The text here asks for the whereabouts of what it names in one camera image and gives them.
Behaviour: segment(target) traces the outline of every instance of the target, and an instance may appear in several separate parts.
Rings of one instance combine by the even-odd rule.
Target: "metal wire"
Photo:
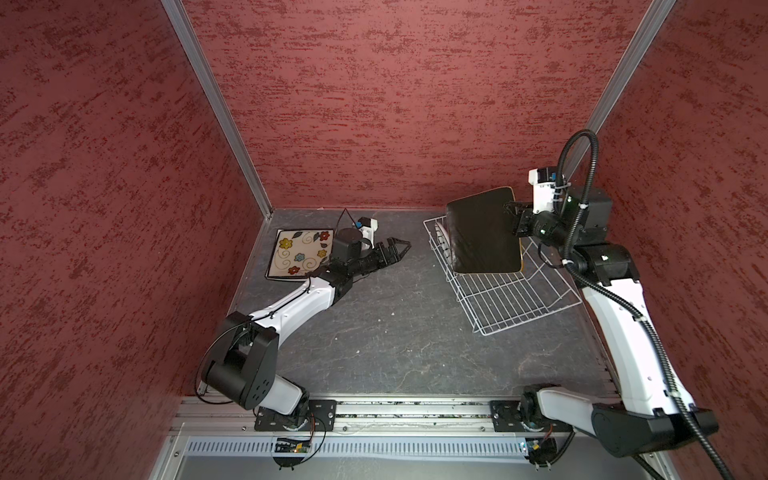
[[[517,273],[457,274],[450,267],[445,217],[424,221],[429,244],[445,280],[472,325],[491,335],[581,304],[581,297],[558,270],[544,268],[536,243],[522,239],[523,270]]]

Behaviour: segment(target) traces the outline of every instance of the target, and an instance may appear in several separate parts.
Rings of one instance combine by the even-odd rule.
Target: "wire basket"
[[[521,272],[454,273],[445,217],[424,220],[424,228],[473,332],[491,335],[581,304],[581,297],[560,271],[538,258],[537,244],[530,237],[522,239]]]

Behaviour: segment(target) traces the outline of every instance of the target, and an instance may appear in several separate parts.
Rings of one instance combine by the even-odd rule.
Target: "black mounting plate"
[[[336,421],[336,400],[310,400],[310,413],[315,415],[316,419],[322,419],[326,424],[326,431],[331,432],[333,430],[333,423]],[[285,417],[275,412],[274,410],[265,409],[259,407],[256,414],[256,421],[253,424],[253,430],[256,432],[308,432],[310,430],[310,423],[304,422],[298,429],[289,430],[285,425]],[[323,424],[316,423],[316,432],[319,433],[323,430]]]
[[[546,429],[540,432],[526,429],[520,420],[517,419],[518,405],[520,404],[517,400],[491,400],[488,404],[491,407],[491,420],[493,420],[494,432],[525,432],[533,435],[537,433],[546,435],[549,431],[549,424],[547,424]],[[570,431],[571,426],[569,424],[552,421],[552,432]]]

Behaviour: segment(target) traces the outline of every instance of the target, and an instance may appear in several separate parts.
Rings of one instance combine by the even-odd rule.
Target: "red textured wall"
[[[678,0],[600,132],[612,240],[736,478],[768,457],[768,3]],[[703,450],[684,478],[719,478]]]
[[[649,0],[188,0],[278,207],[431,207],[556,163]]]
[[[0,476],[144,480],[260,215],[157,0],[0,5]]]

